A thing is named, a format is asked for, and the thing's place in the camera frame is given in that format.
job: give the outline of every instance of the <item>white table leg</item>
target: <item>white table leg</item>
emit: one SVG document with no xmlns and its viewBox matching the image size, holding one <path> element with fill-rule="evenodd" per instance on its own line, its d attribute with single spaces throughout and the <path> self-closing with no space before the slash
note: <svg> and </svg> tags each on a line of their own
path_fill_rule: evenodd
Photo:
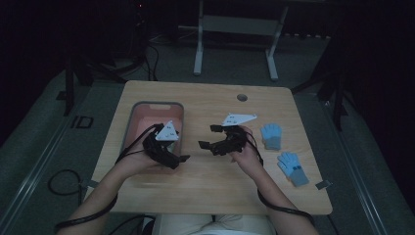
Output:
<svg viewBox="0 0 415 235">
<path fill-rule="evenodd" d="M 277 28 L 275 30 L 274 34 L 274 40 L 272 41 L 272 45 L 269 49 L 265 50 L 265 56 L 266 56 L 266 62 L 268 63 L 268 70 L 271 80 L 277 80 L 278 79 L 278 73 L 277 69 L 275 67 L 275 61 L 274 61 L 274 52 L 275 48 L 277 47 L 278 39 L 281 36 L 281 31 L 283 29 L 284 20 L 287 17 L 288 7 L 284 7 L 284 10 L 281 14 L 280 21 L 278 22 Z"/>
<path fill-rule="evenodd" d="M 193 69 L 194 75 L 202 73 L 202 60 L 204 57 L 204 0 L 199 1 L 199 26 L 198 26 L 198 48 L 196 49 L 195 67 Z"/>
</svg>

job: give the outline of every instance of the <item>gray floor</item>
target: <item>gray floor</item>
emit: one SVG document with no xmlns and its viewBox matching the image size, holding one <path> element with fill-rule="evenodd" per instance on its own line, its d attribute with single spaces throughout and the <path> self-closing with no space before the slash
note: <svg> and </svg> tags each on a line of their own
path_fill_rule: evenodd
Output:
<svg viewBox="0 0 415 235">
<path fill-rule="evenodd" d="M 264 52 L 258 49 L 262 42 L 240 47 L 232 40 L 219 44 L 217 38 L 213 35 L 207 41 L 200 76 L 193 76 L 196 52 L 193 38 L 185 38 L 178 44 L 154 43 L 160 54 L 158 79 L 293 88 L 309 79 L 328 43 L 318 38 L 283 37 L 275 56 L 280 76 L 275 82 L 270 81 Z M 148 57 L 154 64 L 156 52 L 149 49 Z M 146 80 L 147 72 L 140 69 L 124 77 Z M 76 170 L 83 179 L 93 173 L 122 85 L 97 79 L 92 87 L 76 86 L 76 106 L 69 117 L 63 117 L 65 104 L 55 100 L 63 89 L 61 74 L 51 81 L 1 149 L 1 234 L 53 234 L 53 226 L 69 216 L 77 206 L 77 199 L 51 194 L 47 189 L 48 179 L 63 168 Z M 317 90 L 318 85 L 310 87 L 295 99 L 322 176 L 333 183 L 327 191 L 334 208 L 331 218 L 340 234 L 414 234 L 414 216 L 399 194 L 361 116 L 345 103 L 348 116 L 342 117 L 344 131 L 338 132 L 331 122 L 331 107 L 317 100 Z M 94 123 L 89 129 L 70 128 L 75 116 L 92 117 Z M 39 159 L 45 160 L 45 164 L 38 177 L 34 177 L 31 170 Z M 35 187 L 24 187 L 28 175 L 38 179 L 29 182 Z M 56 182 L 64 190 L 75 187 L 69 175 Z M 19 189 L 26 193 L 18 194 Z M 17 195 L 20 200 L 11 207 Z M 113 213 L 106 233 L 132 215 Z M 315 219 L 321 234 L 335 234 L 327 216 Z M 136 225 L 137 222 L 128 224 L 118 234 L 130 234 Z"/>
</svg>

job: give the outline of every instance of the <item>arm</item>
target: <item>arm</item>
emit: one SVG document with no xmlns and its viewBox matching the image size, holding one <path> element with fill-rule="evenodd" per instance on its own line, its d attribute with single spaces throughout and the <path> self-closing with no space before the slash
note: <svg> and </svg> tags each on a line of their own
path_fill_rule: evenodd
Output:
<svg viewBox="0 0 415 235">
<path fill-rule="evenodd" d="M 155 161 L 142 153 L 125 157 L 104 176 L 94 191 L 69 219 L 80 218 L 99 212 L 113 200 L 119 188 L 128 177 L 156 164 Z M 58 234 L 102 234 L 107 217 L 108 214 L 105 214 L 92 221 L 63 228 Z"/>
<path fill-rule="evenodd" d="M 252 133 L 248 128 L 243 128 L 248 133 Z M 254 181 L 266 201 L 278 207 L 297 209 L 260 164 L 256 151 L 250 144 L 247 143 L 242 153 L 233 152 L 229 155 L 234 162 L 238 163 L 244 173 Z M 272 209 L 268 209 L 268 213 L 278 234 L 318 234 L 306 217 Z"/>
</svg>

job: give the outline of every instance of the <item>pink tray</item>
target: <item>pink tray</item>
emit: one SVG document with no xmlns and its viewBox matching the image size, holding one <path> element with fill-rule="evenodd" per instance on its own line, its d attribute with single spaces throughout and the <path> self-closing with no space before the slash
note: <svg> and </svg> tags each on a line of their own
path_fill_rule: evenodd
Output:
<svg viewBox="0 0 415 235">
<path fill-rule="evenodd" d="M 175 156 L 180 156 L 183 113 L 183 106 L 175 102 L 142 101 L 135 104 L 132 108 L 128 126 L 125 131 L 122 150 L 134 142 L 134 140 L 151 125 L 156 123 L 163 123 L 166 125 L 168 121 L 172 120 L 174 128 L 179 132 L 179 140 L 174 142 L 172 153 Z M 147 134 L 140 139 L 130 152 L 142 150 L 143 145 L 141 143 L 146 137 Z M 175 171 L 176 169 L 171 169 L 160 164 L 144 170 L 143 173 L 173 173 Z"/>
</svg>

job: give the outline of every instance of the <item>dark background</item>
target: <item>dark background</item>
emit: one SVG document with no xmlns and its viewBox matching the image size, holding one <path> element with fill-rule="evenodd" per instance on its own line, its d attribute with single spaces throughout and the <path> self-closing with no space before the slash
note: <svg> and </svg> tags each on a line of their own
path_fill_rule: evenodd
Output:
<svg viewBox="0 0 415 235">
<path fill-rule="evenodd" d="M 212 2 L 206 11 L 219 15 L 273 18 L 278 13 L 267 1 L 253 6 L 251 1 L 230 0 L 237 4 L 232 11 L 226 1 Z M 174 36 L 179 24 L 197 25 L 198 1 L 142 3 L 145 8 L 139 11 L 148 20 L 149 34 L 167 31 Z M 98 62 L 111 63 L 111 51 L 122 50 L 122 42 L 130 40 L 123 32 L 131 30 L 136 19 L 120 16 L 129 16 L 125 13 L 131 13 L 132 5 L 128 0 L 101 1 L 100 5 L 96 1 L 1 2 L 1 144 L 46 84 L 64 69 L 70 53 L 86 53 Z M 332 37 L 321 63 L 328 70 L 346 68 L 346 88 L 414 211 L 414 4 L 345 0 L 298 1 L 290 6 L 284 33 Z"/>
</svg>

